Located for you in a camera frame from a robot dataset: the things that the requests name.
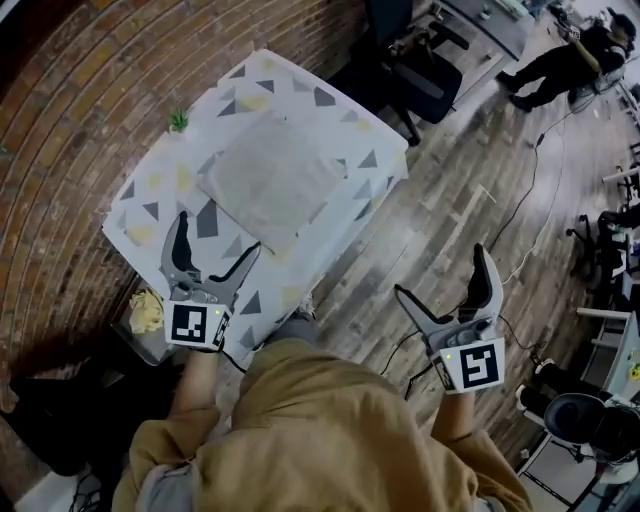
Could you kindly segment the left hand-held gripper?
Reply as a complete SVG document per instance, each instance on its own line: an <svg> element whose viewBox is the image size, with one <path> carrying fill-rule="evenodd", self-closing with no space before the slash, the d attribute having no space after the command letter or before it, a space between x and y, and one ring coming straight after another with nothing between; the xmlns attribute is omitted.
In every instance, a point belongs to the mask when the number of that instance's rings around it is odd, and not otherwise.
<svg viewBox="0 0 640 512"><path fill-rule="evenodd" d="M164 301L165 339L202 352L220 352L234 314L238 290L256 263L261 243L247 248L222 276L202 277L192 264L188 214L178 213L161 253L160 270L169 286Z"/></svg>

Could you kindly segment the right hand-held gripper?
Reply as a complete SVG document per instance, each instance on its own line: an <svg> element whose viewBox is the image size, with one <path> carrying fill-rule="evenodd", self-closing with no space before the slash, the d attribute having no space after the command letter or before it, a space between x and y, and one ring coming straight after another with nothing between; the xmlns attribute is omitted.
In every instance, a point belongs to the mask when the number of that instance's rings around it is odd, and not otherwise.
<svg viewBox="0 0 640 512"><path fill-rule="evenodd" d="M503 290L497 267L479 243L473 250L473 274L459 321L436 317L410 290L394 286L399 304L424 334L427 355L447 394L464 394L500 385L505 378L505 340L496 330Z"/></svg>

